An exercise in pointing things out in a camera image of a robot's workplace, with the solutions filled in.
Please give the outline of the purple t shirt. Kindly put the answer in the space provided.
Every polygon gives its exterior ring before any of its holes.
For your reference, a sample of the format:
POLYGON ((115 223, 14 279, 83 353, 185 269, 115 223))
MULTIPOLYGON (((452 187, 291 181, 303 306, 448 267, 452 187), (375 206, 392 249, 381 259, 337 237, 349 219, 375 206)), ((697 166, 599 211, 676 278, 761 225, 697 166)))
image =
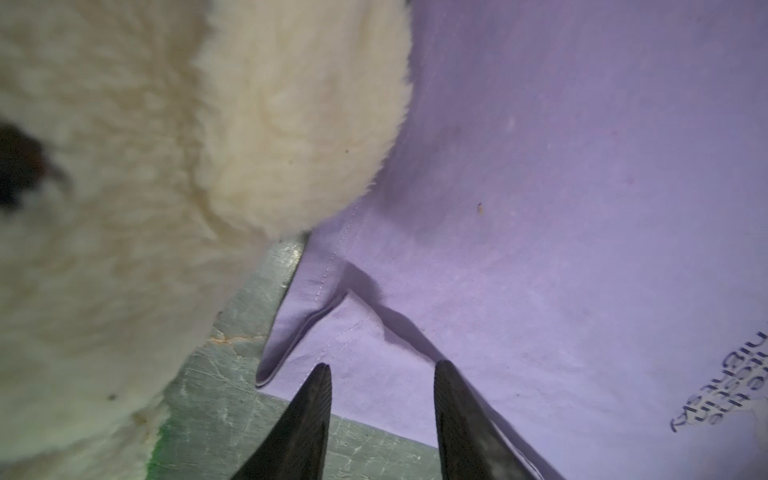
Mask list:
POLYGON ((767 5, 417 1, 374 188, 256 383, 434 444, 451 360, 546 479, 767 475, 767 5))

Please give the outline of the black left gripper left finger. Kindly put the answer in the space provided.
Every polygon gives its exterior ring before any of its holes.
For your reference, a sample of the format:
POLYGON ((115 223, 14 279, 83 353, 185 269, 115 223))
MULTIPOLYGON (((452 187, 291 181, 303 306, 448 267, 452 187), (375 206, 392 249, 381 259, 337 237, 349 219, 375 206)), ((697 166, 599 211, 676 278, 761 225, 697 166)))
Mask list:
POLYGON ((233 480, 318 480, 332 405, 330 366, 317 364, 259 448, 233 480))

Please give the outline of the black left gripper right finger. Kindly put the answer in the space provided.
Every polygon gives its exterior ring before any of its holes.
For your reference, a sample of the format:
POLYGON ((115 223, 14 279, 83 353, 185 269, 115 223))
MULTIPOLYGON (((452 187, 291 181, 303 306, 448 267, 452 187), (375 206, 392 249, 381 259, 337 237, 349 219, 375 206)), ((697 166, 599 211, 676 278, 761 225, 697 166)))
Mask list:
POLYGON ((433 398, 446 480, 531 480, 534 475, 502 439, 449 360, 436 363, 433 398))

